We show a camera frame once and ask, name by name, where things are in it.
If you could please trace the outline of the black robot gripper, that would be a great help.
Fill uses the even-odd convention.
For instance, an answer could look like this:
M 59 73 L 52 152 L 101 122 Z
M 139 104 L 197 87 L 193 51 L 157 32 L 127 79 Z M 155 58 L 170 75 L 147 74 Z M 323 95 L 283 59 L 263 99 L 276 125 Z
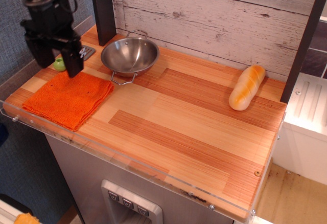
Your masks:
M 84 68 L 80 56 L 80 37 L 72 29 L 73 13 L 69 0 L 22 0 L 31 19 L 21 21 L 25 29 L 25 41 L 38 65 L 47 68 L 55 61 L 53 49 L 61 52 L 70 78 Z

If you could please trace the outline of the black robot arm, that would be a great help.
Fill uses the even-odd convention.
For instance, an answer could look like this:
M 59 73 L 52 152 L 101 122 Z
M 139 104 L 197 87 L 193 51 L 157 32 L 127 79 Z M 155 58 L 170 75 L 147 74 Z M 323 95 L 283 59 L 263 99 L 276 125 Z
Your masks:
M 55 61 L 53 50 L 63 58 L 69 77 L 84 68 L 80 36 L 72 29 L 73 13 L 69 0 L 22 0 L 30 19 L 22 20 L 25 41 L 37 63 L 47 68 Z

